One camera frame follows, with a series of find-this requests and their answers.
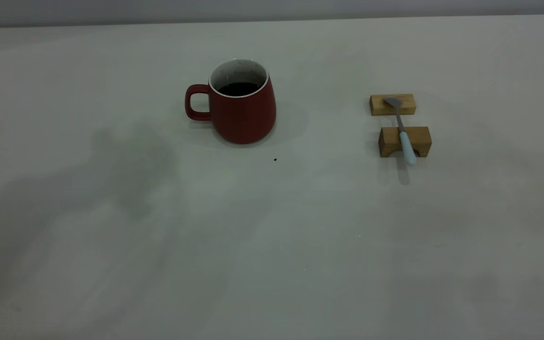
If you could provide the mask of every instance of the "white table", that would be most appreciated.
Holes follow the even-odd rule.
[[[276,90],[251,146],[183,108],[234,57]],[[414,168],[379,157],[392,93]],[[0,339],[516,338],[544,340],[544,16],[0,29]]]

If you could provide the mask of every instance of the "metal spoon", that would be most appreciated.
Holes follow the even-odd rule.
[[[404,161],[409,166],[417,165],[417,157],[415,156],[415,151],[410,145],[410,139],[406,131],[404,131],[404,125],[402,125],[402,120],[400,119],[400,106],[402,106],[402,100],[396,97],[385,97],[384,101],[389,105],[396,108],[396,119],[398,120],[398,131],[400,132],[400,142],[402,143],[402,152],[404,153]]]

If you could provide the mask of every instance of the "coffee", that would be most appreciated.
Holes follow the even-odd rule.
[[[259,90],[260,86],[253,83],[232,83],[220,88],[220,93],[230,97],[240,97]]]

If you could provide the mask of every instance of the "spoon handle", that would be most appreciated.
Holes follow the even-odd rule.
[[[406,164],[409,166],[417,165],[415,151],[413,151],[413,147],[410,145],[410,139],[408,139],[408,135],[404,131],[401,131],[400,133],[400,142],[402,143],[402,153],[404,153],[404,161]]]

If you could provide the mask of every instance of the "gray wall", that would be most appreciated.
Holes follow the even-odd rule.
[[[0,26],[544,13],[544,0],[0,0]]]

